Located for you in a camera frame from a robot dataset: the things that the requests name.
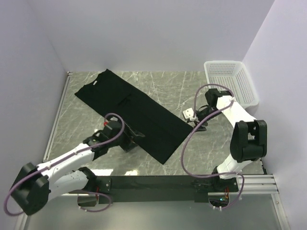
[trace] gray floor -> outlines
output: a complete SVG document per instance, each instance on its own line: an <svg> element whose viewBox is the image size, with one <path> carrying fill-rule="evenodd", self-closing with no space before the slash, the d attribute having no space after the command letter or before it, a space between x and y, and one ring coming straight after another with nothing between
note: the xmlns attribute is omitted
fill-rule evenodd
<svg viewBox="0 0 307 230"><path fill-rule="evenodd" d="M195 91L206 83L204 72L116 72L123 79L147 93L170 112L182 117L183 110L192 107ZM103 118L79 100L74 93L91 83L98 72L74 72L59 114L54 139L49 147L49 160L73 149L95 129L103 127ZM206 104L205 90L198 97L197 107ZM206 132L196 133L185 152L185 164L190 172L211 173L229 155L232 127L224 115L209 121ZM105 175L182 175L180 165L182 145L161 165L141 148L124 153L121 148L109 150L105 156L87 164L90 169L103 170ZM263 174L261 162L248 165L245 174Z"/></svg>
<svg viewBox="0 0 307 230"><path fill-rule="evenodd" d="M26 230L280 230L271 195L243 195L229 209L192 201L114 203L108 210L78 210L60 196L31 216Z"/></svg>

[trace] wall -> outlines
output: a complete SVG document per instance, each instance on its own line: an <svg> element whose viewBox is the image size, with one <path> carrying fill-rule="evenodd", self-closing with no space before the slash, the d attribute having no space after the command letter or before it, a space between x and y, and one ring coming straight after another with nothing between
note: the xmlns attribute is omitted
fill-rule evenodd
<svg viewBox="0 0 307 230"><path fill-rule="evenodd" d="M307 229L307 2L276 0L243 62L268 123L266 168L276 178L292 229Z"/></svg>
<svg viewBox="0 0 307 230"><path fill-rule="evenodd" d="M28 0L69 71L242 60L273 0Z"/></svg>
<svg viewBox="0 0 307 230"><path fill-rule="evenodd" d="M0 204L20 168L45 152L65 70L24 0L0 1ZM19 210L13 201L10 210ZM0 209L0 229L15 218Z"/></svg>

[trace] folded black garment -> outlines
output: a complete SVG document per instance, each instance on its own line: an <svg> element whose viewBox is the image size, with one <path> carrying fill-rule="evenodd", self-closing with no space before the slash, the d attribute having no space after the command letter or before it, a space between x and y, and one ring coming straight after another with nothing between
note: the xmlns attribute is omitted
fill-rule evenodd
<svg viewBox="0 0 307 230"><path fill-rule="evenodd" d="M143 133L136 143L164 164L193 129L108 69L75 95L101 116L120 115L133 129Z"/></svg>

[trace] table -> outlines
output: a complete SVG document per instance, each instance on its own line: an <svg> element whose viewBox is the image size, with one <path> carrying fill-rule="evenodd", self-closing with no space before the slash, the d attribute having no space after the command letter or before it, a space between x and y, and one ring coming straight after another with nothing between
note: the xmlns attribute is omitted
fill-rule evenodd
<svg viewBox="0 0 307 230"><path fill-rule="evenodd" d="M52 160L73 149L95 129L103 127L103 117L74 95L83 85L94 81L99 73L69 73L44 160ZM182 111L193 106L195 91L206 83L205 73L199 71L115 73L181 118ZM199 93L197 107L206 104L206 90ZM230 153L233 128L226 117L221 114L208 123L207 131L196 133L185 152L185 165L192 173L211 173ZM99 170L99 175L185 175L180 164L182 145L164 165L139 147L128 153L114 147L85 166ZM243 173L263 174L261 161L248 165Z"/></svg>

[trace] white laundry basket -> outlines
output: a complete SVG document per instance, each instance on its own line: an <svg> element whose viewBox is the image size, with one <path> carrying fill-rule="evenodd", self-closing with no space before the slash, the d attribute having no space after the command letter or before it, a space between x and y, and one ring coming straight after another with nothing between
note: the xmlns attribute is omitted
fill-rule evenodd
<svg viewBox="0 0 307 230"><path fill-rule="evenodd" d="M253 82L245 65L240 61L206 61L204 64L208 83L216 83L231 89L243 108L259 103Z"/></svg>

